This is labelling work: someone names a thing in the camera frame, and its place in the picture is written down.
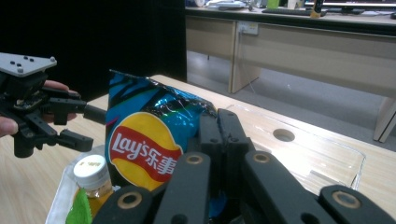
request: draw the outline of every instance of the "potato chip bag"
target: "potato chip bag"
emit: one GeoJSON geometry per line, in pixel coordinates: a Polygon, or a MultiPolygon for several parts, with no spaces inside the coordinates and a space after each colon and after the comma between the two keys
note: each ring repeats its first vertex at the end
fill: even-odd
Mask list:
{"type": "Polygon", "coordinates": [[[105,155],[112,183],[156,189],[197,134],[200,114],[216,116],[216,108],[148,77],[117,71],[111,76],[105,155]]]}

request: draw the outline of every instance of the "bottle cap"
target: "bottle cap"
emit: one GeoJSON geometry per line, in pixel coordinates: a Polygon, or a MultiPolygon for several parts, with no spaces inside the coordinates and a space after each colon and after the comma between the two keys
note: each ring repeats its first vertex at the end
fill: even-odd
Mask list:
{"type": "Polygon", "coordinates": [[[87,156],[74,167],[76,181],[81,188],[98,189],[110,178],[106,160],[100,155],[87,156]]]}

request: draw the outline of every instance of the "wall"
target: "wall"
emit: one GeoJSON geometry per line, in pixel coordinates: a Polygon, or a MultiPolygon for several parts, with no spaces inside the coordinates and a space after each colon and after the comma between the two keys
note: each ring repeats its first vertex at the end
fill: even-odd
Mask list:
{"type": "Polygon", "coordinates": [[[0,52],[54,56],[49,79],[91,100],[107,93],[108,69],[187,79],[184,1],[8,1],[0,52]]]}

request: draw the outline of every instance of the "electrical outlet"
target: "electrical outlet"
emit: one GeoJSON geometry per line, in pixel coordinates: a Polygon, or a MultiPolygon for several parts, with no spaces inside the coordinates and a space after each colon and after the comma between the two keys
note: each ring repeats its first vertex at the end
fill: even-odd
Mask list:
{"type": "Polygon", "coordinates": [[[258,35],[259,34],[259,24],[257,22],[238,22],[238,31],[243,34],[258,35]]]}

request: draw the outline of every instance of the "table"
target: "table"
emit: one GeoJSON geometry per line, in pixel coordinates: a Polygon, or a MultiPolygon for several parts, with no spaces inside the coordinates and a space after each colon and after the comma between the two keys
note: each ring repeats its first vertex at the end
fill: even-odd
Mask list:
{"type": "Polygon", "coordinates": [[[385,142],[396,124],[396,20],[389,16],[311,19],[188,7],[186,29],[187,50],[230,60],[229,92],[264,67],[384,96],[374,140],[385,142]],[[258,34],[241,32],[241,22],[258,24],[258,34]]]}
{"type": "MultiPolygon", "coordinates": [[[[363,166],[359,191],[396,218],[396,188],[394,188],[396,174],[393,172],[396,169],[396,153],[169,77],[154,76],[153,79],[165,85],[199,95],[214,103],[217,108],[225,108],[229,105],[245,106],[295,127],[325,136],[340,144],[358,148],[367,157],[363,166]]],[[[90,105],[106,108],[107,96],[90,102],[90,105]]],[[[242,115],[238,115],[238,117],[242,123],[244,123],[244,120],[248,120],[247,117],[242,115]]],[[[69,121],[67,128],[73,132],[92,137],[95,146],[100,146],[105,142],[105,126],[83,119],[82,116],[69,121]]],[[[56,129],[60,131],[63,127],[56,127],[56,129]]],[[[260,143],[260,141],[255,143],[270,149],[275,149],[278,144],[284,144],[282,142],[266,144],[260,143]]],[[[9,136],[0,138],[0,147],[0,219],[4,223],[45,223],[62,178],[63,169],[79,153],[65,147],[44,147],[43,151],[35,149],[34,155],[30,158],[18,159],[13,155],[13,141],[9,136]]]]}

